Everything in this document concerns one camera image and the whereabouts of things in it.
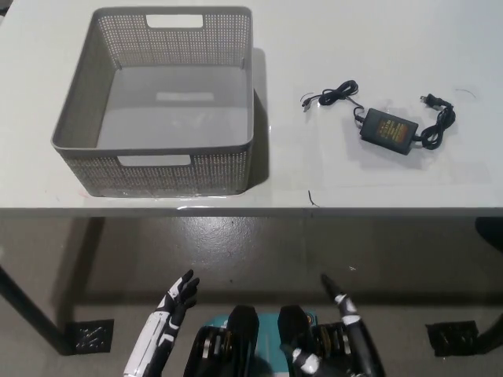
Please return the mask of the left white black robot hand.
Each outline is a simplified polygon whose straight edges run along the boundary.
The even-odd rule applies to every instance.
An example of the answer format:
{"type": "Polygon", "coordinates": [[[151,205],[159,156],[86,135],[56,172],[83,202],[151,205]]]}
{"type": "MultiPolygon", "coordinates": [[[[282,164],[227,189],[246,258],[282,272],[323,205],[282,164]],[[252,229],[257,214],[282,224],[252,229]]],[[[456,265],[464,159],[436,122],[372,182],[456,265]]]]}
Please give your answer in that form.
{"type": "Polygon", "coordinates": [[[196,304],[200,279],[189,270],[169,288],[150,313],[124,368],[125,376],[160,376],[188,309],[196,304]]]}

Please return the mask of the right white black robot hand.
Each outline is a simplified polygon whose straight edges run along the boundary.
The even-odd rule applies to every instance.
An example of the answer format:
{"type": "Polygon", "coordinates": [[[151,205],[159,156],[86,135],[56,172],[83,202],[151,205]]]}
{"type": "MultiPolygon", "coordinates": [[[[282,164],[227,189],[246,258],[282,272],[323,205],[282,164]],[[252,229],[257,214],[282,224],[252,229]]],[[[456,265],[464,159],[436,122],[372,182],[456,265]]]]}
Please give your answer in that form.
{"type": "Polygon", "coordinates": [[[350,295],[324,273],[321,283],[339,310],[340,321],[315,328],[312,350],[281,347],[293,370],[301,376],[385,376],[371,334],[350,295]]]}

